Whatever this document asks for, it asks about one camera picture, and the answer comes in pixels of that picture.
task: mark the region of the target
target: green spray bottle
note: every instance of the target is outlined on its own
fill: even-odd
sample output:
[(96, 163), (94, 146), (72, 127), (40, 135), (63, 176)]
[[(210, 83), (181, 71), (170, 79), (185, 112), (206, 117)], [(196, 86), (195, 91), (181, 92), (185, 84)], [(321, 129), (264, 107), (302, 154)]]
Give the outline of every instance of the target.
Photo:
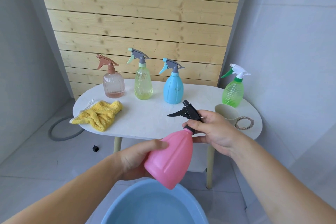
[(237, 76), (225, 87), (222, 95), (222, 103), (236, 108), (244, 96), (243, 76), (251, 74), (236, 64), (230, 64), (230, 67), (230, 71), (221, 78), (227, 77), (230, 74), (237, 74)]
[(146, 60), (151, 59), (145, 53), (133, 48), (128, 48), (131, 52), (131, 57), (127, 64), (133, 59), (139, 59), (139, 68), (135, 73), (134, 94), (138, 99), (146, 100), (153, 94), (151, 74), (146, 68)]

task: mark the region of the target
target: blue basin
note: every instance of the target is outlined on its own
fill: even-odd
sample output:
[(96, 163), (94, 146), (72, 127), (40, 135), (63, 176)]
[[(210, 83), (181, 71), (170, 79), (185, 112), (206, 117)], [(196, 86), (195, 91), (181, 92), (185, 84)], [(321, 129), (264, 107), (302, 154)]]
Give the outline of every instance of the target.
[(172, 190), (154, 179), (126, 189), (111, 205), (102, 224), (209, 224), (195, 197), (177, 184)]

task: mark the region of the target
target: wooden table leg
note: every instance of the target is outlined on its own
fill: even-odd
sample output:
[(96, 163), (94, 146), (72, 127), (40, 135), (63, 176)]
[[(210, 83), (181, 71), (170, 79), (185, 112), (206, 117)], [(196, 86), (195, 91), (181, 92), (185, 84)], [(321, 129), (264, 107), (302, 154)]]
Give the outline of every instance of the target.
[(215, 148), (212, 145), (209, 145), (208, 161), (207, 161), (207, 189), (212, 189), (212, 172), (213, 172), (214, 157), (215, 157)]
[(121, 149), (121, 140), (123, 138), (122, 137), (119, 137), (119, 136), (115, 136), (114, 137), (114, 148), (113, 148), (113, 153), (117, 152), (117, 151), (120, 151)]

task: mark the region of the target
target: blue spray bottle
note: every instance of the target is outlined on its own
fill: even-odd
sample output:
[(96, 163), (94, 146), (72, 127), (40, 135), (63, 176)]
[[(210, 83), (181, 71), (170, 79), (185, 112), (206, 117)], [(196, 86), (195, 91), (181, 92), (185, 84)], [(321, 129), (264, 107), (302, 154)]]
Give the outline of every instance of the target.
[(163, 73), (167, 68), (172, 68), (171, 76), (167, 79), (163, 88), (163, 96), (169, 104), (178, 104), (183, 97), (183, 82), (179, 76), (179, 69), (185, 68), (174, 60), (164, 58), (166, 62), (159, 74)]

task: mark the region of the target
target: person's left hand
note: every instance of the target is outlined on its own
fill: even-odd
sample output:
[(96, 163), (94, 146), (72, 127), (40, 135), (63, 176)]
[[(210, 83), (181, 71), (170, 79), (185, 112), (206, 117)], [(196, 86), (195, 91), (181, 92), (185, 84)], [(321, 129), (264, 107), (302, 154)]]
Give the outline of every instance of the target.
[(134, 180), (142, 177), (151, 177), (145, 169), (144, 162), (148, 153), (153, 150), (164, 150), (168, 147), (167, 142), (157, 139), (135, 144), (127, 149), (117, 152), (120, 156), (123, 174), (121, 180)]

